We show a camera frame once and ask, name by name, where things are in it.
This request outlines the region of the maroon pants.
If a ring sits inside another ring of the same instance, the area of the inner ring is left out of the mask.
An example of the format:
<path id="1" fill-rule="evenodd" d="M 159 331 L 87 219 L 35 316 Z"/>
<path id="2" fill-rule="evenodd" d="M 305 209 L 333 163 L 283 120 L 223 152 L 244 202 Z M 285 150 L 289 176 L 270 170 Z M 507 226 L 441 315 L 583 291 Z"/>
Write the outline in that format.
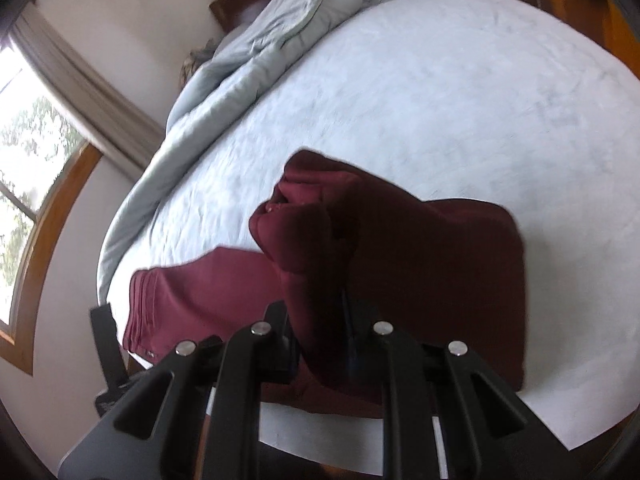
<path id="1" fill-rule="evenodd" d="M 266 402 L 378 418 L 359 335 L 378 321 L 429 344 L 461 340 L 512 388 L 525 377 L 525 246 L 506 209 L 419 200 L 373 174 L 300 151 L 248 222 L 257 249 L 218 247 L 136 272 L 125 349 L 160 362 L 178 342 L 229 339 L 283 301 L 298 376 Z"/>

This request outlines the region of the wooden framed window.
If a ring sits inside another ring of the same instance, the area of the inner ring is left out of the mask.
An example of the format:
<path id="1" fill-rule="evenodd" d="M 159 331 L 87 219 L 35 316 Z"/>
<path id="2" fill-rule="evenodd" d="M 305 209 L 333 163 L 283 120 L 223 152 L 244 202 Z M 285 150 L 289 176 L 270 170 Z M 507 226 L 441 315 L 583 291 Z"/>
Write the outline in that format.
<path id="1" fill-rule="evenodd" d="M 56 244 L 101 158 L 20 51 L 2 47 L 1 359 L 27 375 Z"/>

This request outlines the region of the beige window curtain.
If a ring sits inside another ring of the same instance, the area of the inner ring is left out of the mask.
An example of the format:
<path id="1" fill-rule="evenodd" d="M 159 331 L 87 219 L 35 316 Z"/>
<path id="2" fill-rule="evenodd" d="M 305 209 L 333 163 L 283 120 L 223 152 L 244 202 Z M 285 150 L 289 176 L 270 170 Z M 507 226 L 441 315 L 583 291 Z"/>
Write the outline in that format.
<path id="1" fill-rule="evenodd" d="M 102 77 L 34 4 L 17 17 L 9 40 L 80 133 L 123 174 L 139 179 L 164 129 Z"/>

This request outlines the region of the white fleece bed blanket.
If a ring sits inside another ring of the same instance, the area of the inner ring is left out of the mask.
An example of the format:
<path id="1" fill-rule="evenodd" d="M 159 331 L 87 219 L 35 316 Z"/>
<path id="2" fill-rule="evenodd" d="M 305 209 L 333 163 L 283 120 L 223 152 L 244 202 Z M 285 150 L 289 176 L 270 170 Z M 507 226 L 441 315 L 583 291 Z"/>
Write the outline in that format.
<path id="1" fill-rule="evenodd" d="M 523 400 L 569 448 L 639 402 L 639 81 L 518 0 L 390 0 L 294 63 L 194 162 L 113 275 L 250 249 L 248 219 L 311 148 L 422 200 L 506 207 L 526 244 Z"/>

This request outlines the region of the light grey rumpled duvet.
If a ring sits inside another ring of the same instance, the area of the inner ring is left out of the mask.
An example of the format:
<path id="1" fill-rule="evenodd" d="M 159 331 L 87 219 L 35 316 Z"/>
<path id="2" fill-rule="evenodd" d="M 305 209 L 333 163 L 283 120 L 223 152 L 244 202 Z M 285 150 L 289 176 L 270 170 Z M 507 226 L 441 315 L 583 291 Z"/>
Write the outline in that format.
<path id="1" fill-rule="evenodd" d="M 100 304 L 126 251 L 201 154 L 321 38 L 382 1 L 271 0 L 196 71 L 169 113 L 165 141 L 107 230 L 96 272 Z"/>

